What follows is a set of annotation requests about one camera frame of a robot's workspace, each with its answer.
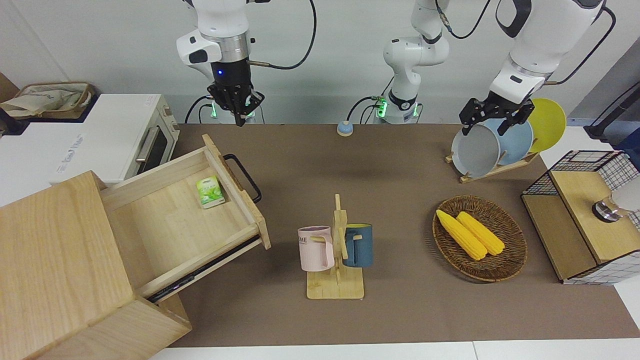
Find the wooden cabinet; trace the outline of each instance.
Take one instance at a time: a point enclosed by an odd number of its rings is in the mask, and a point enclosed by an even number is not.
[[[602,176],[550,171],[548,178],[557,195],[523,195],[522,200],[558,279],[613,284],[640,272],[640,232],[629,217],[608,224],[592,213],[592,205],[611,194]]]
[[[191,328],[178,291],[269,248],[205,144],[111,188],[87,172],[0,208],[1,359],[148,359]],[[195,183],[213,175],[227,201],[202,209]]]

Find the yellow plate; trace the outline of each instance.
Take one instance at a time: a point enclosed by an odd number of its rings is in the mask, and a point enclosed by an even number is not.
[[[531,152],[540,152],[555,145],[564,134],[566,115],[557,102],[549,99],[533,99],[535,109],[529,116],[533,136],[537,139]]]

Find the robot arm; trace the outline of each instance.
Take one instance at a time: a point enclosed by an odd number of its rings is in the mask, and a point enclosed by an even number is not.
[[[449,0],[439,3],[446,8]],[[435,0],[416,0],[411,24],[420,36],[393,39],[384,49],[385,61],[394,70],[394,81],[384,94],[383,109],[378,115],[391,124],[404,124],[413,117],[422,81],[413,68],[437,65],[449,56],[449,43],[442,37]]]
[[[505,119],[498,132],[523,124],[534,109],[530,96],[556,71],[564,55],[582,38],[605,0],[512,0],[510,25],[498,20],[515,44],[489,86],[484,101],[470,99],[460,112],[463,133],[486,119]]]
[[[247,0],[183,0],[198,16],[198,29],[176,41],[182,62],[212,81],[207,88],[216,103],[231,111],[236,125],[264,100],[253,89],[249,68]],[[270,0],[254,0],[266,3]]]

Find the gray wall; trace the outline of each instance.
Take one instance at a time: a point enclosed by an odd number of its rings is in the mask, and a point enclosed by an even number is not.
[[[288,72],[253,71],[256,89],[266,95],[267,121],[336,123],[357,99],[379,94],[392,75],[382,58],[385,42],[417,34],[410,25],[413,3],[316,0],[318,35],[306,64]],[[470,97],[486,96],[513,44],[493,18],[497,3],[471,38],[445,34],[451,42],[447,62],[418,70],[423,122],[458,122]],[[466,33],[483,5],[452,1],[447,14],[454,29]],[[615,0],[609,6],[618,14],[611,38],[569,83],[548,86],[536,97],[555,99],[570,113],[638,38],[640,2]],[[18,86],[71,79],[89,81],[106,93],[162,93],[178,119],[206,92],[205,78],[176,55],[175,39],[195,24],[180,0],[0,0],[0,9],[0,72]],[[312,23],[307,0],[249,4],[248,16],[258,40],[252,59],[279,65],[300,59]],[[608,26],[603,16],[589,29],[557,78],[576,66]]]
[[[636,40],[607,75],[571,112],[570,117],[595,119],[615,98],[638,81],[640,81],[640,39]],[[620,119],[640,121],[640,101],[637,101],[622,114]]]

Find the brown tabletop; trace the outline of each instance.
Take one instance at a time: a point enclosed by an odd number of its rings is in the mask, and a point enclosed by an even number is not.
[[[181,126],[174,156],[203,146],[208,133],[240,158],[263,192],[258,207],[273,248],[254,248],[180,293],[193,331],[173,346],[640,336],[612,286],[559,284],[520,200],[544,173],[542,161],[459,184],[444,162],[459,128],[356,126],[342,138],[335,125]],[[363,300],[305,296],[296,230],[330,225],[334,193],[350,222],[373,224]],[[443,200],[461,194],[492,200],[518,222],[529,247],[519,275],[477,284],[443,262],[431,220]]]

